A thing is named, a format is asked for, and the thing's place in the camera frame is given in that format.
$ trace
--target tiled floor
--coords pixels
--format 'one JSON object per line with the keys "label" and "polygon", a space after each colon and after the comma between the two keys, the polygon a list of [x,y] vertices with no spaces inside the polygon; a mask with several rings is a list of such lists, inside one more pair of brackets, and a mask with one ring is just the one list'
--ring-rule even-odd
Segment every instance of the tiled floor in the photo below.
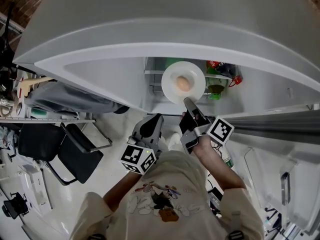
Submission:
{"label": "tiled floor", "polygon": [[[96,192],[103,196],[126,174],[126,170],[118,162],[118,156],[122,152],[124,144],[127,142],[127,138],[131,135],[136,123],[145,116],[145,113],[134,109],[130,109],[125,114],[108,113],[96,116],[97,126],[113,141],[113,146],[102,150],[103,159],[85,184],[75,182],[69,186],[62,186],[50,171],[44,170],[44,180],[53,209],[43,217],[31,210],[23,218],[24,223],[41,240],[69,239],[84,195],[87,192]],[[97,147],[108,144],[106,139],[90,123],[83,132]],[[165,138],[168,138],[173,132],[180,132],[179,126],[168,123],[162,128],[162,136]],[[7,152],[3,152],[3,150],[2,160],[7,163],[7,166],[5,169],[0,170],[0,176],[13,176],[15,172],[19,171],[18,165],[22,165],[17,158],[14,158],[13,162],[10,163],[7,158]],[[66,180],[73,178],[59,159],[55,158],[51,164],[58,174]],[[208,179],[214,187],[218,187],[212,176]],[[6,179],[0,185],[7,195],[10,192],[22,192],[19,177]],[[207,181],[206,187],[207,189],[212,188],[209,181]]]}

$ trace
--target brown egg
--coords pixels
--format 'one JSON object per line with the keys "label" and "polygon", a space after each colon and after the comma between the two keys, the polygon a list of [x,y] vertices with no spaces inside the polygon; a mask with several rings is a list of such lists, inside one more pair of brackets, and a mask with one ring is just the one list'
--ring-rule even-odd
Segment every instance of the brown egg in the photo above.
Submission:
{"label": "brown egg", "polygon": [[183,92],[189,92],[191,89],[188,79],[186,79],[184,76],[178,76],[175,84]]}

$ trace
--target black chair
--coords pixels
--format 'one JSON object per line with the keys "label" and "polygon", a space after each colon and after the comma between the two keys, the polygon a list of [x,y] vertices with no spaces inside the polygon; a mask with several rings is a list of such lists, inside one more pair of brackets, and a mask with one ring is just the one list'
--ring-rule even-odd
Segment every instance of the black chair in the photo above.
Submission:
{"label": "black chair", "polygon": [[5,216],[15,220],[19,215],[24,216],[28,214],[27,200],[24,200],[19,193],[11,194],[11,196],[15,197],[9,201],[3,201],[2,211]]}
{"label": "black chair", "polygon": [[[18,151],[22,156],[46,162],[62,185],[76,181],[84,184],[104,156],[99,150],[112,146],[112,141],[109,138],[107,140],[108,145],[95,147],[75,124],[65,126],[61,123],[58,127],[53,124],[26,123],[20,132]],[[56,155],[75,179],[65,181],[53,169],[49,162]]]}

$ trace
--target shirt sleeve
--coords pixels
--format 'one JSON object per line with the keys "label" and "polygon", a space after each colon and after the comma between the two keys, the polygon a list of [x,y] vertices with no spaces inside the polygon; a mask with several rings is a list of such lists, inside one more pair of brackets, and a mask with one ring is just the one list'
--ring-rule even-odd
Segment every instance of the shirt sleeve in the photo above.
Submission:
{"label": "shirt sleeve", "polygon": [[250,240],[264,239],[263,222],[256,209],[253,207],[251,198],[246,189],[226,189],[220,203],[220,211],[222,225],[230,226],[233,219],[232,213],[240,212],[239,224],[241,226],[238,230],[241,230]]}
{"label": "shirt sleeve", "polygon": [[70,240],[87,240],[90,236],[104,236],[113,212],[103,198],[94,192],[85,195]]}

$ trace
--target white bowl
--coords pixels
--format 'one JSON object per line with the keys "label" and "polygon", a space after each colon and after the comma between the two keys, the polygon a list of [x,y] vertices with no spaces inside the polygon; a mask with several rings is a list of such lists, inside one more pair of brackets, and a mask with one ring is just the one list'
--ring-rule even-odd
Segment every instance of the white bowl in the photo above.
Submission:
{"label": "white bowl", "polygon": [[[189,81],[191,85],[189,91],[182,91],[177,87],[178,77],[184,77]],[[173,63],[164,71],[161,86],[164,95],[175,104],[183,104],[187,97],[196,102],[205,92],[206,79],[198,66],[191,62],[179,61]]]}

